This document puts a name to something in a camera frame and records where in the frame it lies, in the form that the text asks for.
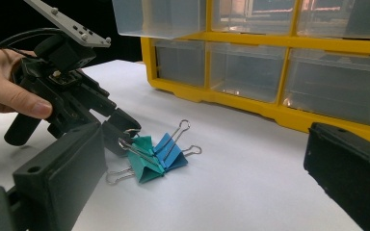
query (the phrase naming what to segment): yellow storage organizer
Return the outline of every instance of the yellow storage organizer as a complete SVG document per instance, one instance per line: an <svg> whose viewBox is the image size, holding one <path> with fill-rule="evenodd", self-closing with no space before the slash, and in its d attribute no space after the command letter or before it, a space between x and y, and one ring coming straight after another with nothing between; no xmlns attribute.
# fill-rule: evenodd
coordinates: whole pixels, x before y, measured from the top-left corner
<svg viewBox="0 0 370 231"><path fill-rule="evenodd" d="M291 25L286 35L255 35L243 33L236 34L230 32L221 32L217 30L214 32L212 31L214 1L215 0L206 1L206 31L182 37L180 39L203 41L214 44L224 42L230 43L232 45L247 45L252 47L261 45L266 47L284 48L284 59L281 66L279 81L277 83L275 100L259 101L252 98L240 96L235 93L228 93L212 88L213 80L210 73L212 49L204 49L203 51L204 81L202 84L190 85L175 81L175 79L161 78L161 76L159 76L159 66L157 62L156 51L156 45L158 46L158 41L154 38L141 38L143 60L146 64L147 78L149 83L153 87L160 90L170 91L177 97L194 102L213 102L245 110L255 114L260 114L262 116L272 118L277 124L281 126L299 130L302 132L308 132L308 128L313 122L322 122L341 127L345 130L349 130L370 141L370 124L368 123L346 119L345 116L344 118L337 118L335 116L324 115L323 113L314 113L311 112L311 110L303 110L300 106L292 108L289 107L290 102L286 102L286 94L294 89L293 87L289 90L286 89L288 87L287 75L289 74L289 70L293 68L293 62L303 59L300 53L301 50L305 51L307 49L316 49L331 54L357 54L360 57L367 57L368 55L370 55L370 39L312 38L304 37L302 35L299 36L297 33L298 21L300 13L303 9L302 3L303 1L307 0L298 0L294 3L294 10L291 16ZM291 55L293 51L296 53L298 52L298 56L294 56L296 57L293 57L294 59ZM323 63L320 63L320 61L317 62L319 63L316 64L324 67ZM369 71L362 68L358 69L357 67L349 68L351 69L351 71Z"/></svg>

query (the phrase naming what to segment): plastic drawer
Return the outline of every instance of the plastic drawer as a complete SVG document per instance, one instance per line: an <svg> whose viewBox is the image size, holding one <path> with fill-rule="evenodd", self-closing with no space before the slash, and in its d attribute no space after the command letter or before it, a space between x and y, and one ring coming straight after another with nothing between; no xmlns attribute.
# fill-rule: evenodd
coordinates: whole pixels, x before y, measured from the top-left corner
<svg viewBox="0 0 370 231"><path fill-rule="evenodd" d="M212 30L286 35L294 0L214 0Z"/></svg>
<svg viewBox="0 0 370 231"><path fill-rule="evenodd" d="M370 1L303 0L298 35L370 39Z"/></svg>
<svg viewBox="0 0 370 231"><path fill-rule="evenodd" d="M275 102L285 48L210 42L210 88L263 102Z"/></svg>
<svg viewBox="0 0 370 231"><path fill-rule="evenodd" d="M370 125L370 56L292 49L283 104Z"/></svg>
<svg viewBox="0 0 370 231"><path fill-rule="evenodd" d="M156 39L158 78L204 86L204 41Z"/></svg>
<svg viewBox="0 0 370 231"><path fill-rule="evenodd" d="M120 35L174 39L205 30L206 0L113 0Z"/></svg>

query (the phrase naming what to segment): human hand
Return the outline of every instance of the human hand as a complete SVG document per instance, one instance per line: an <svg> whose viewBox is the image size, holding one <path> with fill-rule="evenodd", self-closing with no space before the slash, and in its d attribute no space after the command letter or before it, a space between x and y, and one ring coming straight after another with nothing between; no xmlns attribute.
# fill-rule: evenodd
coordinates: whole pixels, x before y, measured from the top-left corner
<svg viewBox="0 0 370 231"><path fill-rule="evenodd" d="M12 50L0 50L0 113L17 111L35 118L48 118L53 108L47 100L11 82L12 72L21 58L22 55Z"/></svg>

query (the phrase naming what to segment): white table surface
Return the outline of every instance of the white table surface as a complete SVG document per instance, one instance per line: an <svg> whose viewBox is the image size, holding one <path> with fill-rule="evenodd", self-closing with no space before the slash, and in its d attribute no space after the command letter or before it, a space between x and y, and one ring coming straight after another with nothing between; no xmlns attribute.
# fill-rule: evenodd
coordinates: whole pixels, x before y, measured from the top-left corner
<svg viewBox="0 0 370 231"><path fill-rule="evenodd" d="M113 61L85 72L141 123L141 135L152 136L154 143L181 119L190 120L192 127L178 145L197 144L203 154L142 185L130 178L109 186L103 176L73 230L360 230L304 170L308 134L259 115L156 90L146 81L143 64ZM0 185L7 190L13 186L12 173L55 141L42 122L26 145L6 144L3 137L15 116L0 115ZM129 164L108 150L106 160L110 170Z"/></svg>

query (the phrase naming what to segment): yellow frame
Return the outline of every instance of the yellow frame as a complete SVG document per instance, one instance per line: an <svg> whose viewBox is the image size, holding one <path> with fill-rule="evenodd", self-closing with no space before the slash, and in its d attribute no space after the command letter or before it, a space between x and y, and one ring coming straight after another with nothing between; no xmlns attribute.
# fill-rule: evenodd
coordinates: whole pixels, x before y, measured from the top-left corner
<svg viewBox="0 0 370 231"><path fill-rule="evenodd" d="M264 103L253 99L242 98L236 95L225 94L213 91L209 88L209 52L205 58L205 85L203 88L188 86L185 84L157 78L157 66L155 47L152 38L141 38L143 61L146 64L146 74L148 82L157 89L172 92L177 97L191 100L194 102L206 101L248 112L260 114L272 118L280 126L308 132L308 128L313 122L331 124L345 130L351 131L366 140L370 141L370 126L359 124L343 119L316 115L296 109L287 108L282 105L282 93L285 83L286 70L288 67L288 54L291 48L314 48L335 52L362 53L370 54L370 40L344 40L335 38L304 38L298 37L296 32L296 22L299 16L299 8L302 0L297 0L292 18L289 34L286 36L250 35L213 32L211 28L211 10L213 0L206 0L206 31L183 37L181 39L196 39L204 41L232 42L248 45L276 45L287 47L286 59L281 73L280 84L278 87L277 100L275 103Z"/></svg>

